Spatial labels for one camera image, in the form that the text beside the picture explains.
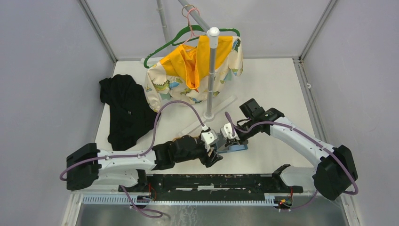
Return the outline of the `yellow box of cards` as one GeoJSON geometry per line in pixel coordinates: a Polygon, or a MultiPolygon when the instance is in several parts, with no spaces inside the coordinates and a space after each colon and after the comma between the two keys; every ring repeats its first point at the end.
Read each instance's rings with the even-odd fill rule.
{"type": "Polygon", "coordinates": [[[182,138],[185,138],[185,137],[191,137],[191,138],[194,138],[194,139],[199,139],[199,136],[184,135],[182,137],[175,137],[175,138],[172,139],[172,141],[176,141],[176,140],[179,140],[179,139],[182,139],[182,138]]]}

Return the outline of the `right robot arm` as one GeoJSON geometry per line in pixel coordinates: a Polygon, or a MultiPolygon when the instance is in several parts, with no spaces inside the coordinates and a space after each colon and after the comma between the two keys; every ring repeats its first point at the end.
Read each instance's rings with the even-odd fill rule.
{"type": "Polygon", "coordinates": [[[357,195],[358,173],[351,150],[340,145],[328,144],[312,137],[296,126],[276,108],[264,110],[254,99],[240,107],[245,119],[243,124],[233,123],[225,112],[227,124],[221,128],[226,141],[245,143],[257,134],[265,133],[290,146],[303,156],[311,167],[283,167],[279,175],[272,178],[272,187],[284,192],[290,186],[309,187],[323,197],[334,201],[341,194],[357,195]]]}

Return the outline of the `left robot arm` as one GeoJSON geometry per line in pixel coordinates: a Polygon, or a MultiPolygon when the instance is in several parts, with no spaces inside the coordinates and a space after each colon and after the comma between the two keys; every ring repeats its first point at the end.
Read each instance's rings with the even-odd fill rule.
{"type": "Polygon", "coordinates": [[[70,191],[91,186],[124,186],[142,192],[148,186],[147,171],[168,170],[177,163],[195,159],[209,168],[223,157],[191,136],[158,144],[148,152],[100,150],[96,143],[88,143],[66,158],[67,168],[60,178],[70,191]]]}

